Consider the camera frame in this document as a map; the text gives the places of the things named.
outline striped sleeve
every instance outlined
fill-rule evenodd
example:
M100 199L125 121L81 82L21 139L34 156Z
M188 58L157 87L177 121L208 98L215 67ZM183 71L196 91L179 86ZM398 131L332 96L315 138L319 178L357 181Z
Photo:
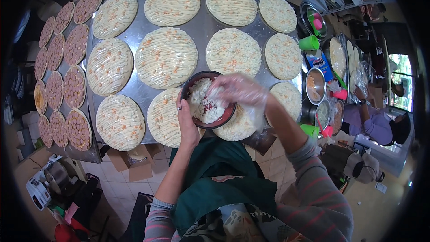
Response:
M170 209L172 204L168 204L154 198L151 203L151 209L146 219L145 239L144 242L166 242L172 241L175 227L170 218Z
M351 207L336 188L314 152L311 138L287 156L296 171L299 207L278 206L284 223L313 241L350 241L353 230Z

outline red bowl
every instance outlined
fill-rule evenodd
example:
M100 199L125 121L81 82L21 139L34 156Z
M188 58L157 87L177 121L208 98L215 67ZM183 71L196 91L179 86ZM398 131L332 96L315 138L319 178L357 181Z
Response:
M210 78L211 81L214 81L216 77L218 77L219 75L222 75L219 72L216 71L211 71L211 70L207 70L207 71L202 71L199 73L194 74L191 78L189 78L186 83L184 84L184 87L182 89L182 93L181 93L181 99L188 99L188 94L190 92L190 87L192 87L194 85L194 83L202 78ZM202 121L200 121L199 119L192 117L193 118L193 122L194 124L199 127L199 128L203 128L203 129L215 129L218 128L220 126L223 126L227 121L229 121L231 119L231 117L233 116L234 111L236 110L236 103L230 103L227 108L224 111L224 114L216 121L214 121L213 123L203 123Z

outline green apron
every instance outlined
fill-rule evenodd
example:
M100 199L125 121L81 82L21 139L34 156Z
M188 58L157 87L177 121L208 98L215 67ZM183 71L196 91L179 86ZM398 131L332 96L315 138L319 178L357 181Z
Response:
M172 149L170 164L177 151ZM183 185L178 202L170 210L181 237L201 217L225 205L248 203L277 216L277 183L257 177L254 163L241 142L219 137L201 140L191 155Z

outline window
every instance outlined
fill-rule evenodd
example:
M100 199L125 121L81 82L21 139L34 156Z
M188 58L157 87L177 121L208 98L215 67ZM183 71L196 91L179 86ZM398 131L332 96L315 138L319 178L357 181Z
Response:
M409 57L404 54L390 54L388 57L397 66L397 69L391 69L393 72L391 74L391 79L393 80L394 84L402 84L405 90L403 97L399 97L393 92L390 92L390 106L394 106L402 110L412 111L413 76Z

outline green cup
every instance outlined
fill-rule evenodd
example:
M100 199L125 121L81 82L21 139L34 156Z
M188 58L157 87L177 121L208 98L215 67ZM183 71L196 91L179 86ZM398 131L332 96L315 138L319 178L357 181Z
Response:
M313 138L317 138L320 132L320 129L313 125L302 124L300 128L305 132L305 134L308 134Z
M302 51L318 50L320 48L320 43L314 35L310 35L304 39L298 41L298 46Z

